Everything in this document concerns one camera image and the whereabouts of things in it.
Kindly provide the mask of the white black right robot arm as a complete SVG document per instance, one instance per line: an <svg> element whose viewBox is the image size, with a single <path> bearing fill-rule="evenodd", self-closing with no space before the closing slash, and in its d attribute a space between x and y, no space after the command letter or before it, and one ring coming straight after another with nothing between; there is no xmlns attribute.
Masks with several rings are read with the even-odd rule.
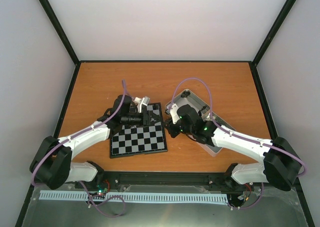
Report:
<svg viewBox="0 0 320 227"><path fill-rule="evenodd" d="M189 104L168 107L170 119L165 126L172 138L184 134L203 145L228 149L255 160L252 164L234 163L225 172L231 188L247 183L269 183L290 191L304 167L290 143L283 137L257 138L220 125L215 119L204 120Z"/></svg>

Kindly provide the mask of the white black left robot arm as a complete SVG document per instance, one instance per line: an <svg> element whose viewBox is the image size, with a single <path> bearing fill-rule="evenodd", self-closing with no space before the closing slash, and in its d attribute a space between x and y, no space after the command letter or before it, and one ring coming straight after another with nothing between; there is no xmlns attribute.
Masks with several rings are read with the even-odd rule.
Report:
<svg viewBox="0 0 320 227"><path fill-rule="evenodd" d="M153 127L162 119L148 109L150 99L119 95L113 106L108 108L90 126L71 135L55 138L46 137L29 170L33 186L46 185L51 190L65 183L87 182L92 188L99 188L104 182L104 169L93 161L73 162L73 159L91 146L111 139L123 127Z"/></svg>

